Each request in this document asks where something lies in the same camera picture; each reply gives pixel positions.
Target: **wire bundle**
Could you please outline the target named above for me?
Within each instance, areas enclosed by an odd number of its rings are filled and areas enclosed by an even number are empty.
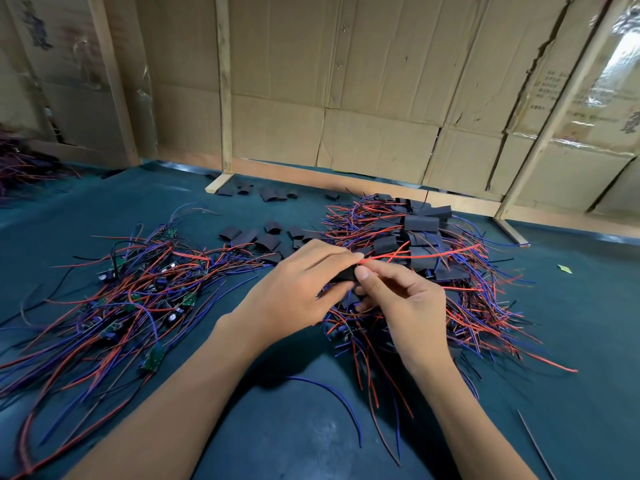
[[[411,267],[421,276],[440,284],[447,295],[447,340],[458,370],[469,389],[478,398],[476,387],[460,367],[462,361],[478,379],[478,372],[462,353],[471,352],[479,357],[495,355],[514,356],[523,360],[530,356],[564,371],[577,372],[532,353],[532,345],[524,340],[541,342],[523,328],[530,322],[521,314],[504,307],[498,294],[507,283],[529,283],[521,276],[510,276],[495,266],[489,258],[487,247],[498,244],[484,238],[478,229],[460,217],[453,217],[451,209],[430,209],[430,205],[416,201],[391,199],[389,196],[368,196],[352,205],[328,206],[329,214],[323,224],[327,231],[322,239],[336,246],[365,254],[365,259],[386,259]],[[439,216],[436,232],[412,232],[406,230],[407,215],[420,208],[420,215]],[[454,219],[459,225],[448,222]],[[377,243],[391,241],[393,250],[377,253]],[[428,262],[426,267],[417,266]],[[392,388],[396,417],[396,396],[404,404],[411,417],[412,411],[402,392],[389,375],[381,359],[381,353],[396,353],[388,326],[379,308],[358,313],[355,306],[360,299],[349,293],[334,306],[324,319],[324,333],[330,340],[340,340],[336,356],[351,353],[360,389],[363,390],[361,370],[366,375],[369,406],[378,434],[390,455],[399,464],[399,427],[396,427],[397,458],[389,448],[378,428],[373,405],[379,407],[378,394],[372,380],[372,368],[377,366]]]
[[[79,175],[55,157],[28,149],[23,139],[0,132],[0,200],[23,185]]]
[[[27,322],[23,329],[36,332],[36,337],[28,340],[18,358],[0,365],[0,398],[14,399],[21,392],[39,389],[17,439],[22,475],[57,458],[121,411],[158,370],[164,355],[220,298],[257,278],[256,274],[223,289],[229,276],[270,266],[254,258],[245,246],[192,249],[171,224],[161,225],[147,238],[140,237],[141,232],[142,226],[131,237],[107,237],[116,242],[110,254],[101,259],[60,266],[110,263],[98,274],[102,286],[90,298],[44,300],[74,307],[46,327]],[[212,293],[196,308],[197,298],[210,288]],[[23,310],[21,315],[26,322]],[[53,455],[34,463],[29,447],[38,412],[53,396],[70,390],[78,391],[77,395],[52,421],[39,444],[44,444],[78,406],[87,411]],[[105,398],[126,390],[129,396],[123,402],[87,424]]]

